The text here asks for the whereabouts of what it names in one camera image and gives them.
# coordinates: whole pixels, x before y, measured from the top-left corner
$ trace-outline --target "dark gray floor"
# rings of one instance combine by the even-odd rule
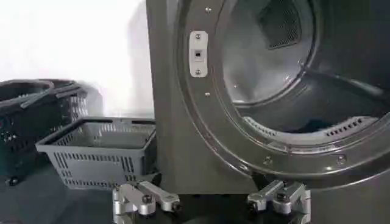
[[[108,191],[69,190],[51,166],[15,187],[0,186],[0,224],[112,223]]]

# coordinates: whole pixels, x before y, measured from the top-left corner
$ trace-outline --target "white wall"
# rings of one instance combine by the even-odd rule
[[[26,78],[78,80],[104,115],[152,117],[144,0],[0,0],[0,80]]]

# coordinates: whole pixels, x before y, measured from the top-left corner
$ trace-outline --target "black shopping basket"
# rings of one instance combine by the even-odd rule
[[[34,144],[39,140],[44,115],[35,107],[53,89],[53,83],[38,80],[0,83],[0,175],[10,185],[39,160]]]
[[[71,101],[83,91],[69,80],[12,80],[0,83],[0,175],[15,185],[48,162],[35,143],[73,120]]]

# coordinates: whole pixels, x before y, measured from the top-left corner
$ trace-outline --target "metal bracket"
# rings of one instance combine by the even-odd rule
[[[279,214],[290,214],[293,211],[302,216],[299,224],[311,222],[311,194],[305,185],[294,182],[285,184],[275,180],[261,191],[248,195],[249,209],[253,212],[267,209],[267,202],[271,201],[274,211]]]
[[[208,74],[208,33],[205,31],[192,31],[190,34],[190,46],[188,59],[190,73],[194,78],[204,78]]]
[[[178,212],[182,208],[177,194],[170,194],[148,181],[140,182],[137,187],[153,196],[163,211]]]
[[[113,221],[115,224],[133,223],[129,214],[138,212],[140,215],[149,216],[156,212],[156,202],[166,212],[180,210],[180,199],[176,194],[170,194],[148,181],[120,185],[113,189]]]

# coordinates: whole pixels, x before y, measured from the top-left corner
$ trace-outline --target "dryer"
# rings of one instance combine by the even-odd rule
[[[390,3],[148,0],[163,187],[311,190],[313,223],[387,223]]]

